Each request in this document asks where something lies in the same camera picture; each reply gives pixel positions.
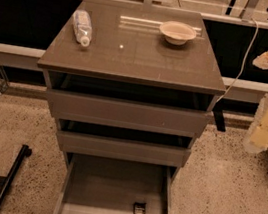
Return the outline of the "grey drawer cabinet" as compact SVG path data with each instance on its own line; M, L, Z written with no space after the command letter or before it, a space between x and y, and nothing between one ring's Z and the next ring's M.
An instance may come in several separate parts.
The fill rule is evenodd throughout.
M225 92L200 14L114 0L83 0L80 5L91 16L91 43L81 47L73 26L65 24L38 61L44 76L57 71L196 92L212 95L215 103ZM181 46L168 43L159 31L160 24L167 21L188 24L197 36ZM71 121L53 118L57 131Z

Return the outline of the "grey middle drawer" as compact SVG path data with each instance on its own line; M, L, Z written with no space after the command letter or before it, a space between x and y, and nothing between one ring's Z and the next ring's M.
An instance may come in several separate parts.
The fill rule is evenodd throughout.
M57 131L57 138L63 151L171 167L182 166L191 153L186 136L72 120Z

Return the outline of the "black metal stand frame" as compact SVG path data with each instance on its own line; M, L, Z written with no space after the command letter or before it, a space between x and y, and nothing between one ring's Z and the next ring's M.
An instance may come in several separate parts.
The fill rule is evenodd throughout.
M8 175L5 177L0 176L0 208L2 203L4 202L5 196L7 196L7 193L10 190L11 184L16 177L20 165L22 165L23 160L25 158L28 158L31 153L32 149L28 145L24 144L23 146L21 146L21 149L18 152L17 157L15 158L15 161L10 168L10 171L8 172Z

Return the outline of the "white paper bowl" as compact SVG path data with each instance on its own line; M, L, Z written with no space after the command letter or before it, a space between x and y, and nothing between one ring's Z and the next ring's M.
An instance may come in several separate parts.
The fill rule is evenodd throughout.
M176 21L167 21L160 24L159 31L164 35L168 43L180 46L197 36L194 28Z

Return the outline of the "grey top drawer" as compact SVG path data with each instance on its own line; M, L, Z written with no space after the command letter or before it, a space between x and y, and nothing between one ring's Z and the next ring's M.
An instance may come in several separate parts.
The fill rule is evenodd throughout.
M45 73L53 117L173 136L199 137L215 98L209 94Z

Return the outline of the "grey bottom drawer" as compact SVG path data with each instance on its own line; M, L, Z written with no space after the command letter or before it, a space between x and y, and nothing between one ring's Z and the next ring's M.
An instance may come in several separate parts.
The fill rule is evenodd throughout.
M170 214L170 183L165 166L75 155L53 214Z

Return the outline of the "clear plastic water bottle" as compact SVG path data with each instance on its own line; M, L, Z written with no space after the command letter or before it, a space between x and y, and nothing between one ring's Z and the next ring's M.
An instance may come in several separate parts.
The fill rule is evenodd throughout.
M90 15L87 11L79 9L73 13L72 19L77 42L84 48L88 47L91 43L93 30Z

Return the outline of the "grey drawer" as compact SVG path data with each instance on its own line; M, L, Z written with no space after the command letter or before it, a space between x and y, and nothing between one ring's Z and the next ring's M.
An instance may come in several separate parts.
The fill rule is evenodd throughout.
M45 73L53 117L173 136L199 137L215 98L209 94Z
M186 136L72 120L57 131L57 138L63 151L171 167L182 166L191 153Z
M53 214L170 214L170 183L165 166L75 155Z

